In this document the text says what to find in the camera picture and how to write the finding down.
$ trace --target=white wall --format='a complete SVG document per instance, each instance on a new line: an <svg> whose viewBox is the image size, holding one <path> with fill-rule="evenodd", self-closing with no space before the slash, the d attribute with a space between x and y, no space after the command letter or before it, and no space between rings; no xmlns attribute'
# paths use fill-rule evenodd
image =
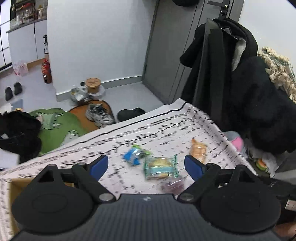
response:
<svg viewBox="0 0 296 241"><path fill-rule="evenodd" d="M244 0L239 23L250 30L259 48L273 48L296 68L296 9L287 0Z"/></svg>
<svg viewBox="0 0 296 241"><path fill-rule="evenodd" d="M156 0L49 0L47 34L57 93L90 77L142 75Z"/></svg>

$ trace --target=black hat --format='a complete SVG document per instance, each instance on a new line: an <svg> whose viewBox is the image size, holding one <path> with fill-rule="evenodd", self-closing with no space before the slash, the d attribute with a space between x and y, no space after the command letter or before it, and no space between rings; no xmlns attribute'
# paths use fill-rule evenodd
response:
<svg viewBox="0 0 296 241"><path fill-rule="evenodd" d="M190 7L197 4L200 0L173 0L173 2L182 7Z"/></svg>

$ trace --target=blue gripper pad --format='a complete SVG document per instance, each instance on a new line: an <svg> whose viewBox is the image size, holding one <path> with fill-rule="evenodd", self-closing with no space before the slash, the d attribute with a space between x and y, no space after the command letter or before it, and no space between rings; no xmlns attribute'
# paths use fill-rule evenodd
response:
<svg viewBox="0 0 296 241"><path fill-rule="evenodd" d="M106 155L101 155L93 162L87 165L87 171L94 177L97 181L104 175L108 169L108 157Z"/></svg>
<svg viewBox="0 0 296 241"><path fill-rule="evenodd" d="M184 165L185 170L194 181L199 179L207 170L204 164L191 155L185 156Z"/></svg>

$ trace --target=round container with brown lid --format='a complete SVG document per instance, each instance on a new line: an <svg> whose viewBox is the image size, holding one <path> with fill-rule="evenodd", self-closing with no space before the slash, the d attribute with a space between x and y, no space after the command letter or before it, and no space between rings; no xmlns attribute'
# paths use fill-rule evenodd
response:
<svg viewBox="0 0 296 241"><path fill-rule="evenodd" d="M98 78L90 78L85 82L89 93L95 94L99 91L101 80Z"/></svg>

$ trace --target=kitchen counter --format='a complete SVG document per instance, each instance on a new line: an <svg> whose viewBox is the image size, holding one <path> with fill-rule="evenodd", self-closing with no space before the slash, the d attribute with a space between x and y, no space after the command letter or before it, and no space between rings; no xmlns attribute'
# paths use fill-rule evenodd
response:
<svg viewBox="0 0 296 241"><path fill-rule="evenodd" d="M27 25L30 25L30 24L32 24L32 23L40 22L40 21L43 21L43 20L46 20L46 19L47 19L47 18L36 19L36 20L30 21L30 22L28 22L28 23L23 23L23 24L21 24L21 25L19 25L19 26L15 26L14 28L8 30L6 33L10 33L10 32L12 32L12 31L14 31L14 30L16 30L16 29L19 29L19 28L25 27L25 26L27 26Z"/></svg>

